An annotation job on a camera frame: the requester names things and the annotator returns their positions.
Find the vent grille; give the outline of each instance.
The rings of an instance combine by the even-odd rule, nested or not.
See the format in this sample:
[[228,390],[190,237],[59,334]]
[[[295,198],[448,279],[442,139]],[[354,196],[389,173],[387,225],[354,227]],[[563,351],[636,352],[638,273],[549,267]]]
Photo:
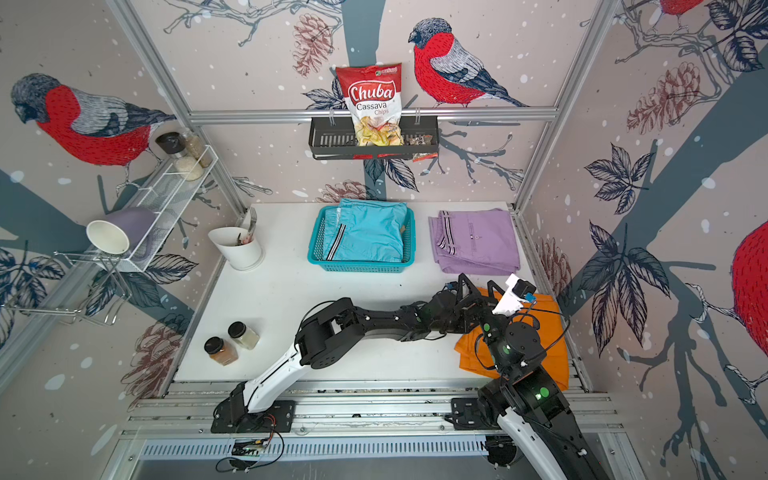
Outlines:
[[[215,460],[229,456],[234,443],[234,439],[147,440],[141,459]],[[281,448],[280,439],[275,437],[259,458],[264,461],[275,459]],[[288,438],[280,461],[487,454],[484,435]]]

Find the purple cup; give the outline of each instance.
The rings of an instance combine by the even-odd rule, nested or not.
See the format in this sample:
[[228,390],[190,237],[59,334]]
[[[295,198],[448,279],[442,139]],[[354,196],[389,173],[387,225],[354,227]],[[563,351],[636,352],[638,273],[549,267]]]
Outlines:
[[155,217],[152,210],[144,207],[124,208],[90,222],[85,234],[102,252],[120,255],[138,246]]

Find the bullfinch illustration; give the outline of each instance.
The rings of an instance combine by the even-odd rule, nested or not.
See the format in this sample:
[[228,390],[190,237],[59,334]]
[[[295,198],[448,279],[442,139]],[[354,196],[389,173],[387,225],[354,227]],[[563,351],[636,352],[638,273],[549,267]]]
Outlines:
[[656,5],[659,5],[659,8],[661,8],[661,15],[659,15],[659,19],[656,20],[654,23],[654,26],[650,28],[649,32],[656,33],[656,25],[659,24],[659,21],[661,20],[661,17],[666,15],[676,15],[677,16],[677,30],[672,32],[672,35],[678,33],[681,30],[687,30],[688,25],[682,25],[680,23],[680,16],[687,12],[688,10],[691,10],[696,5],[699,5],[703,0],[642,0],[641,2],[638,2],[631,7],[627,8],[628,12],[632,12],[637,7],[640,7],[642,5],[645,5],[647,3],[654,3]]
[[[704,312],[695,320],[703,322],[708,310],[736,319],[746,329],[752,341],[768,355],[768,222],[757,227],[741,241],[733,255],[730,272],[733,288],[733,308],[730,309],[711,305],[704,298],[700,286],[687,284],[698,292],[704,307]],[[749,389],[749,398],[742,400],[754,405],[755,390],[768,380],[768,372],[758,379],[748,380],[737,367],[726,365],[726,369],[734,372]]]
[[447,103],[466,107],[478,98],[500,98],[516,107],[527,107],[491,78],[480,59],[458,43],[451,25],[442,18],[421,20],[408,42],[415,44],[416,81],[437,100],[435,106]]
[[93,165],[124,167],[125,183],[118,190],[132,184],[128,181],[128,164],[145,150],[152,153],[152,133],[161,123],[176,119],[121,98],[68,87],[40,73],[17,81],[11,89],[11,101],[22,122],[36,121],[41,130],[77,159]]

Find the jar lid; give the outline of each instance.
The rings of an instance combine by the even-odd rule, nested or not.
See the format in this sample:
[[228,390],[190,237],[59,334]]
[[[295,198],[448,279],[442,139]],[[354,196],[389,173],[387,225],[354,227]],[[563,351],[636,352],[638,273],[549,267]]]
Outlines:
[[175,131],[162,134],[160,137],[155,138],[154,141],[169,155],[177,154],[184,150],[184,142],[181,140],[178,132]]
[[230,328],[227,330],[229,332],[230,336],[234,339],[239,339],[241,336],[245,335],[246,326],[243,322],[232,322],[232,325],[230,325]]
[[224,348],[224,341],[218,336],[212,336],[205,342],[205,353],[214,355]]

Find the orange cloth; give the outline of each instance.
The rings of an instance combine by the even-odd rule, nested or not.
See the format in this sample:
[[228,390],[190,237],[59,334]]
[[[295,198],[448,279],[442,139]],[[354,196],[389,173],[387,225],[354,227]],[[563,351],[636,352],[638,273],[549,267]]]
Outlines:
[[[485,289],[478,289],[483,295],[488,295],[488,291]],[[496,293],[496,298],[501,299],[501,295]],[[523,308],[527,309],[528,304],[524,303]],[[550,295],[537,295],[536,296],[536,309],[551,310],[553,312],[559,312],[560,306]],[[551,345],[561,333],[563,333],[563,323],[561,317],[554,313],[537,312],[532,310],[531,315],[538,319],[541,324],[541,328],[538,331],[538,335],[541,337],[541,344],[546,348]],[[523,317],[523,322],[528,325],[532,325],[533,320],[530,317]],[[492,379],[498,378],[498,373],[495,370],[486,370],[480,365],[477,357],[475,356],[475,340],[479,335],[482,335],[481,327],[477,327],[470,333],[462,336],[456,343],[454,350],[462,355],[462,359],[458,366],[462,370],[468,372],[474,372],[479,375],[488,376]],[[493,359],[491,358],[491,352],[488,350],[488,346],[482,340],[478,344],[478,357],[482,361],[483,365],[493,365]],[[568,350],[565,347],[565,339],[561,339],[557,345],[553,346],[547,352],[547,356],[544,361],[541,362],[541,366],[547,371],[550,377],[558,384],[560,390],[565,391],[568,389],[568,377],[570,376],[570,370],[568,368]]]

